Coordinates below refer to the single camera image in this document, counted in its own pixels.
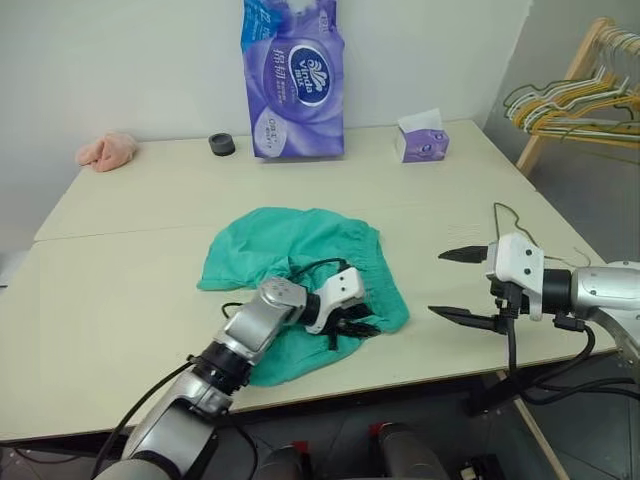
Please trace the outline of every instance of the black cable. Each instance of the black cable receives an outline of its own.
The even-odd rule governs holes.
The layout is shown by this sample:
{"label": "black cable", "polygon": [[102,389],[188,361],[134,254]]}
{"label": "black cable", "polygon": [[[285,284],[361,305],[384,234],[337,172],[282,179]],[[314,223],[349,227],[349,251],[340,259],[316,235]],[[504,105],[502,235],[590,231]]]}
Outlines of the black cable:
{"label": "black cable", "polygon": [[251,436],[245,431],[244,428],[242,428],[240,426],[239,423],[237,423],[233,419],[233,417],[231,415],[229,415],[228,418],[231,421],[231,425],[238,431],[240,436],[247,442],[247,444],[251,448],[251,454],[253,456],[253,463],[251,465],[251,471],[249,472],[249,475],[247,476],[247,480],[251,480],[253,478],[253,476],[255,475],[256,470],[258,469],[258,447],[256,446],[256,444],[253,441],[253,439],[251,438]]}
{"label": "black cable", "polygon": [[588,325],[584,326],[584,331],[587,334],[587,345],[584,347],[584,349],[564,365],[561,365],[551,372],[537,377],[533,382],[533,386],[540,385],[542,382],[546,382],[548,380],[551,380],[552,378],[562,375],[563,373],[568,372],[572,368],[575,368],[581,363],[585,362],[589,358],[589,355],[591,355],[591,352],[593,352],[593,348],[596,345],[596,335]]}
{"label": "black cable", "polygon": [[229,320],[231,317],[227,313],[227,308],[228,307],[241,307],[242,305],[244,305],[244,304],[240,303],[240,302],[227,302],[224,305],[222,305],[222,307],[220,307],[220,309],[222,310],[222,314],[224,315],[224,318]]}
{"label": "black cable", "polygon": [[28,461],[30,461],[32,463],[39,463],[41,465],[61,465],[63,463],[73,462],[73,461],[78,460],[79,458],[81,458],[80,455],[74,455],[72,457],[63,458],[61,460],[37,460],[37,459],[27,455],[26,453],[20,451],[17,448],[15,448],[13,451],[16,452],[16,455],[18,455],[19,457],[22,457],[25,460],[28,460]]}
{"label": "black cable", "polygon": [[[563,392],[567,387],[560,387],[557,385],[544,385],[538,388],[544,388],[545,390],[551,390],[555,392]],[[632,392],[631,390],[625,390],[624,388],[585,388],[581,393],[613,393],[615,395],[623,395],[625,397],[633,398],[634,400],[640,400],[640,393]]]}
{"label": "black cable", "polygon": [[[587,342],[587,347],[585,347],[585,349],[583,349],[582,352],[580,352],[573,360],[571,360],[569,362],[569,364],[571,364],[571,368],[575,367],[577,364],[583,362],[586,360],[586,356],[584,356],[585,352],[589,351],[590,349],[593,349],[593,346],[591,346],[592,343],[592,335],[593,335],[593,331],[591,330],[590,327],[588,327],[587,325],[585,325],[585,331],[587,332],[587,335],[589,336],[589,341]],[[516,345],[516,334],[515,334],[515,326],[514,326],[514,319],[509,319],[507,321],[507,342],[508,342],[508,350],[509,350],[509,378],[511,378],[511,380],[513,381],[516,389],[518,390],[518,395],[520,395],[520,397],[532,404],[532,405],[548,405],[550,403],[553,402],[557,402],[559,400],[563,400],[571,395],[575,395],[576,393],[581,393],[581,392],[585,392],[585,391],[589,391],[589,393],[610,393],[610,394],[617,394],[617,395],[625,395],[625,396],[629,396],[628,395],[628,391],[624,391],[624,393],[619,392],[619,389],[615,389],[615,388],[609,388],[609,389],[601,389],[599,387],[604,387],[606,385],[615,385],[615,384],[633,384],[635,383],[634,380],[632,378],[628,378],[628,377],[618,377],[618,378],[605,378],[605,379],[601,379],[601,380],[596,380],[593,382],[587,382],[587,383],[583,383],[580,385],[576,385],[574,387],[557,387],[560,388],[562,390],[559,390],[560,393],[557,393],[555,395],[550,395],[546,398],[534,398],[532,396],[530,396],[527,392],[526,392],[526,388],[523,387],[523,385],[520,383],[520,379],[518,378],[518,369],[517,369],[517,345]],[[550,378],[553,378],[557,375],[559,375],[560,373],[564,373],[568,370],[568,368],[566,368],[567,365],[564,365],[562,367],[560,367],[559,369],[551,372],[550,374],[546,374],[543,375],[537,379],[535,379],[532,384],[531,387],[536,387],[536,388],[546,388],[546,387],[551,387],[551,388],[547,388],[547,390],[554,390],[556,388],[555,385],[544,385],[542,384],[542,382],[544,381],[543,378],[545,380],[548,380]]]}
{"label": "black cable", "polygon": [[118,423],[118,425],[113,430],[113,432],[111,432],[111,435],[109,435],[109,438],[107,438],[107,441],[104,442],[104,445],[102,445],[100,452],[98,452],[98,456],[96,457],[96,463],[93,465],[93,471],[91,472],[92,479],[97,477],[98,474],[100,473],[100,467],[102,466],[102,463],[107,458],[107,455],[109,455],[109,452],[111,452],[111,448],[113,447],[113,444],[118,439],[118,436],[120,435],[122,430],[127,426],[127,423],[129,422],[129,420],[131,420],[131,417],[135,415],[135,413],[140,409],[140,407],[142,407],[142,405],[144,405],[144,403],[147,400],[149,400],[149,398],[151,398],[151,396],[154,393],[156,393],[172,378],[184,372],[190,366],[191,366],[191,362],[187,362],[184,365],[180,366],[179,368],[175,369],[173,372],[171,372],[169,375],[164,377],[158,383],[156,383],[153,387],[149,389],[149,391],[147,391],[147,393],[145,393],[140,398],[140,400],[137,401],[137,403],[131,408],[131,410],[127,412],[127,414],[122,418],[122,420],[120,420],[120,423]]}
{"label": "black cable", "polygon": [[318,260],[317,262],[311,262],[308,265],[305,265],[300,270],[291,273],[291,279],[297,278],[305,272],[309,270],[319,267],[320,265],[324,265],[326,263],[339,263],[339,271],[346,270],[349,268],[349,262],[347,262],[344,258],[326,258],[324,260]]}

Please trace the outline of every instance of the cloth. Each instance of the cloth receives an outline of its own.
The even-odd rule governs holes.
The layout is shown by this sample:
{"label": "cloth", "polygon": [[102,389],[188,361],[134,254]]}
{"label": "cloth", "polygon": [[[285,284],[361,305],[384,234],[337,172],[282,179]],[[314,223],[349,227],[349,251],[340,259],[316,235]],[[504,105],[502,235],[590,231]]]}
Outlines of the cloth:
{"label": "cloth", "polygon": [[78,165],[91,165],[96,172],[108,172],[128,163],[138,149],[136,141],[126,133],[107,133],[76,152]]}
{"label": "cloth", "polygon": [[[378,238],[378,231],[365,222],[327,210],[259,208],[216,236],[198,288],[256,288],[265,278],[289,278],[312,262],[340,257],[362,276],[365,303],[374,312],[363,321],[383,332],[395,332],[408,320],[409,311],[393,282]],[[336,264],[325,264],[295,281],[313,291],[336,272]],[[347,357],[363,341],[339,336],[337,351],[330,351],[328,337],[311,335],[300,325],[286,327],[254,368],[250,383],[272,386],[287,382]]]}

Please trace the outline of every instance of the white table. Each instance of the white table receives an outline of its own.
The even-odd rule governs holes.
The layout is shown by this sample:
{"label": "white table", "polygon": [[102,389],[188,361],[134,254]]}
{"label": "white table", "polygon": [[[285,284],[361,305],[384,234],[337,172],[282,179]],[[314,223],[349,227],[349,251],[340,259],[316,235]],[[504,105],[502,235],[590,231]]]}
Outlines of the white table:
{"label": "white table", "polygon": [[[329,208],[379,229],[411,318],[337,364],[275,388],[241,390],[234,408],[503,368],[504,337],[427,310],[495,308],[482,266],[437,255],[492,241],[492,203],[502,201],[549,254],[579,262],[577,247],[601,260],[472,122],[446,128],[449,154],[432,164],[400,164],[395,129],[371,128],[347,132],[343,160],[264,164],[251,157],[248,138],[236,138],[232,157],[214,157],[206,140],[151,142],[125,168],[84,169],[0,302],[0,439],[112,428],[150,385],[199,353],[222,324],[220,304],[252,294],[195,288],[207,248],[259,206]],[[508,215],[501,227],[512,230]],[[596,333],[597,350],[613,345]],[[549,321],[518,323],[524,364],[571,356],[584,342]]]}

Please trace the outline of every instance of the gray robot arm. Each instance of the gray robot arm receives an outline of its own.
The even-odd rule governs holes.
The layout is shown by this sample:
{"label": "gray robot arm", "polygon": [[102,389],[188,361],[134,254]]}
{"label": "gray robot arm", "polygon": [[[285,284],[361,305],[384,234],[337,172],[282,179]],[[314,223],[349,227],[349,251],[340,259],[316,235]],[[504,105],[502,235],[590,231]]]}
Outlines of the gray robot arm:
{"label": "gray robot arm", "polygon": [[263,282],[136,426],[123,461],[96,478],[175,480],[193,475],[192,469],[215,451],[216,418],[228,412],[233,393],[248,383],[251,369],[282,327],[299,323],[321,333],[333,310],[363,297],[364,286],[353,267],[313,293],[284,278]]}
{"label": "gray robot arm", "polygon": [[614,262],[573,272],[571,305],[613,337],[640,384],[640,263]]}

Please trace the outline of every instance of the paper tissue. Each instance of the paper tissue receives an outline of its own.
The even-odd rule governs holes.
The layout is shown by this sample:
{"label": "paper tissue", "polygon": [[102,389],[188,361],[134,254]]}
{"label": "paper tissue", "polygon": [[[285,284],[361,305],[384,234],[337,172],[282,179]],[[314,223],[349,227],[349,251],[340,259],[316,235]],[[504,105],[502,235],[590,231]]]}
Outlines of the paper tissue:
{"label": "paper tissue", "polygon": [[449,137],[442,128],[440,109],[402,117],[398,120],[396,149],[403,163],[442,160]]}
{"label": "paper tissue", "polygon": [[244,0],[242,52],[258,157],[344,153],[336,0]]}

